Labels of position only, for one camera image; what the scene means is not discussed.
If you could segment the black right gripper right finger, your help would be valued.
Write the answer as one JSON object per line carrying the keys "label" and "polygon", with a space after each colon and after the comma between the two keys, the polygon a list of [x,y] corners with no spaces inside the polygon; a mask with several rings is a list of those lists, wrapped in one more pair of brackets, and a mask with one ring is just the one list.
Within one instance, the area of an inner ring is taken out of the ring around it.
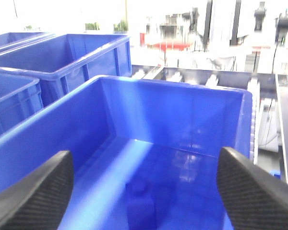
{"label": "black right gripper right finger", "polygon": [[237,150],[220,150],[216,184],[233,229],[288,230],[288,184]]}

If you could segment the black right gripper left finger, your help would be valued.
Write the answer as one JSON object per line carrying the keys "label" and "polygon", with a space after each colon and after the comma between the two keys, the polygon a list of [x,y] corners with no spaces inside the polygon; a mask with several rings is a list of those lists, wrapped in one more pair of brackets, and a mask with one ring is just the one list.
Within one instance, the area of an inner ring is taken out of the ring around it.
{"label": "black right gripper left finger", "polygon": [[74,184],[72,153],[59,151],[0,193],[0,230],[56,230]]}

